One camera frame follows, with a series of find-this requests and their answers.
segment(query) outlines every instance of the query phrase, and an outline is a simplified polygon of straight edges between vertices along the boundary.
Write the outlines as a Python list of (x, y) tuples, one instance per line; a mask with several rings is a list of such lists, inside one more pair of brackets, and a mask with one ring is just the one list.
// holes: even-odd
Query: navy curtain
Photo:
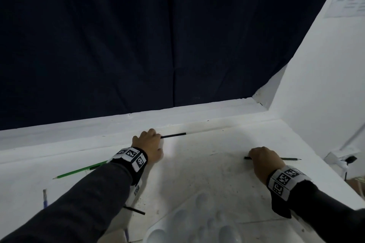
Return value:
[(251, 97), (326, 0), (0, 0), (0, 129)]

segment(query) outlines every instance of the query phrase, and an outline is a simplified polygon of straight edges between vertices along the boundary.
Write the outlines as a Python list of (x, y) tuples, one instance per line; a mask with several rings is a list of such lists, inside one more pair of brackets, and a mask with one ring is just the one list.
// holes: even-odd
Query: green pencil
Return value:
[(59, 176), (53, 178), (53, 180), (63, 178), (65, 176), (69, 176), (69, 175), (72, 175), (72, 174), (75, 174), (75, 173), (78, 173), (78, 172), (81, 172), (81, 171), (84, 171), (84, 170), (94, 170), (95, 168), (98, 168), (100, 165), (103, 165), (104, 163), (107, 163), (107, 161), (103, 161), (101, 163), (93, 164), (93, 165), (90, 165), (88, 167), (84, 167), (84, 168), (81, 168), (81, 169), (71, 171), (71, 172), (66, 173), (66, 174), (59, 175)]

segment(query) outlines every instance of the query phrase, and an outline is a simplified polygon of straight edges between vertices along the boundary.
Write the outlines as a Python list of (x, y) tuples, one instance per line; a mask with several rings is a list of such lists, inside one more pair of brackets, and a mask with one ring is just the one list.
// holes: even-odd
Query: hand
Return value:
[(249, 152), (249, 156), (252, 158), (256, 176), (264, 185), (271, 172), (285, 166), (285, 162), (278, 154), (267, 147), (253, 148)]
[(148, 132), (143, 131), (140, 136), (134, 136), (132, 139), (132, 147), (141, 148), (146, 152), (148, 164), (157, 162), (162, 157), (162, 149), (158, 148), (161, 135), (156, 134), (154, 129), (149, 129)]

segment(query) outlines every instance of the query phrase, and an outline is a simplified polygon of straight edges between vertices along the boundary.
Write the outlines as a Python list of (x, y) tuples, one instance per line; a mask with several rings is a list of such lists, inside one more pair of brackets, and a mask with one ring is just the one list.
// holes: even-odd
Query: dark sleeve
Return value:
[(290, 192), (288, 208), (327, 243), (365, 242), (365, 209), (353, 210), (320, 191), (311, 181)]
[(123, 165), (104, 164), (0, 242), (97, 242), (128, 199), (132, 180)]

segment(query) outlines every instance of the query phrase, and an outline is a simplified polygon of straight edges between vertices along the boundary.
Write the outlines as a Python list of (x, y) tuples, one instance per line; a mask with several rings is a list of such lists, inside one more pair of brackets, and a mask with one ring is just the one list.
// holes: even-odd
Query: blue pencil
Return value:
[(48, 202), (47, 202), (47, 190), (44, 189), (43, 190), (43, 209), (45, 209), (48, 206)]

